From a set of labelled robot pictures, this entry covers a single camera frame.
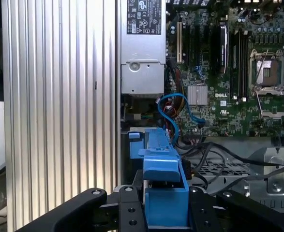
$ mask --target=metal frame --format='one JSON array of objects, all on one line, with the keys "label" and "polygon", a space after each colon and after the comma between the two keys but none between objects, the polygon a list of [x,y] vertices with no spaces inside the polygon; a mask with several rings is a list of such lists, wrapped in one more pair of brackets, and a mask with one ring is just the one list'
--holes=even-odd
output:
[{"label": "metal frame", "polygon": [[116,3],[2,0],[8,231],[118,185]]}]

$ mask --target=motherboard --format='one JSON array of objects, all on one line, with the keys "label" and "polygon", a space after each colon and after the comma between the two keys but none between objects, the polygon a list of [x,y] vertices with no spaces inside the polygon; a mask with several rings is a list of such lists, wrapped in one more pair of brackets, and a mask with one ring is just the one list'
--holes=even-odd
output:
[{"label": "motherboard", "polygon": [[[168,22],[166,55],[177,59],[191,111],[205,119],[200,130],[184,109],[179,128],[185,135],[284,136],[284,7],[222,7],[177,9]],[[175,90],[172,77],[169,86]]]},{"label": "motherboard", "polygon": [[[159,6],[161,1],[154,2]],[[135,20],[128,20],[129,32],[136,32]],[[282,1],[166,0],[164,29],[164,93],[145,94],[158,84],[157,72],[146,70],[151,79],[142,75],[138,82],[131,81],[135,89],[130,87],[131,93],[122,95],[123,129],[164,127],[173,135],[176,127],[162,117],[157,104],[161,96],[181,93],[189,108],[179,96],[165,99],[159,108],[173,119],[182,136],[284,137]],[[138,31],[145,33],[139,40],[147,37],[150,46],[154,36],[147,35],[145,28]],[[161,50],[153,48],[155,54]],[[147,62],[153,62],[148,54]],[[174,71],[169,72],[171,64]],[[133,70],[128,80],[134,75]],[[142,95],[138,87],[143,88]]]}]

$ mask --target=ram slot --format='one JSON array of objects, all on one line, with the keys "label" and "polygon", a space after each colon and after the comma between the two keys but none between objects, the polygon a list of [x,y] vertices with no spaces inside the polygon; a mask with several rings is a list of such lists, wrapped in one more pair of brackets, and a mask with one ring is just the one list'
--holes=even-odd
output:
[{"label": "ram slot", "polygon": [[248,95],[248,68],[249,68],[249,52],[248,52],[248,36],[242,31],[238,32],[239,40],[239,97],[247,98]]},{"label": "ram slot", "polygon": [[182,63],[182,23],[177,23],[177,64]]},{"label": "ram slot", "polygon": [[200,42],[200,26],[194,27],[194,65],[201,65],[201,42]]}]

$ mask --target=pci slot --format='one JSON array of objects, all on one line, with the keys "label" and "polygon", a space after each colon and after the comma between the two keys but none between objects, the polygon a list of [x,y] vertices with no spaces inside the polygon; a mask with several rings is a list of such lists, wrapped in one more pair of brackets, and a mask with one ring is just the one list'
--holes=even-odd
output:
[{"label": "pci slot", "polygon": [[242,31],[237,34],[238,40],[238,64],[239,64],[239,98],[248,97],[248,35]]},{"label": "pci slot", "polygon": [[182,23],[177,23],[177,64],[182,63]]}]

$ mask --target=screw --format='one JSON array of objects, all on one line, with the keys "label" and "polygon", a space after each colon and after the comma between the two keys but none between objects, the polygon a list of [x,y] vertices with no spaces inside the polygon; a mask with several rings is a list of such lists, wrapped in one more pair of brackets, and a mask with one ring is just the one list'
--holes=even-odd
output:
[{"label": "screw", "polygon": [[127,188],[125,188],[124,190],[126,190],[126,191],[132,191],[132,190],[133,190],[133,188],[131,188],[131,187],[127,187]]},{"label": "screw", "polygon": [[232,194],[230,192],[224,192],[224,196],[226,197],[232,197]]},{"label": "screw", "polygon": [[95,190],[95,191],[92,192],[93,195],[99,195],[100,193],[101,193],[100,190]]},{"label": "screw", "polygon": [[273,189],[275,192],[280,192],[282,190],[282,187],[276,183],[273,184]]}]

